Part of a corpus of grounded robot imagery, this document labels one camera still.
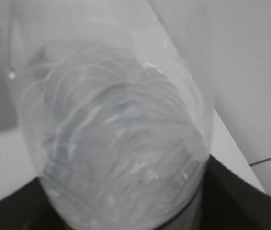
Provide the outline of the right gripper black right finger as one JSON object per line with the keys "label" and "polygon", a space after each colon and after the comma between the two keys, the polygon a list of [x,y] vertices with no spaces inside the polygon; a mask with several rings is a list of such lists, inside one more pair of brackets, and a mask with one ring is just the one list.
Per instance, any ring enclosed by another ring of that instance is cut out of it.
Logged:
{"label": "right gripper black right finger", "polygon": [[174,223],[177,230],[271,230],[271,196],[211,156],[199,192]]}

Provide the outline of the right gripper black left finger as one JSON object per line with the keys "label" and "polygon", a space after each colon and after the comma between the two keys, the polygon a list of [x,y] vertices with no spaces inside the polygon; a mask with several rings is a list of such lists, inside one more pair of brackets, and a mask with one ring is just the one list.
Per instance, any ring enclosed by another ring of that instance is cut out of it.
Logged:
{"label": "right gripper black left finger", "polygon": [[39,179],[0,200],[0,230],[69,230],[55,212]]}

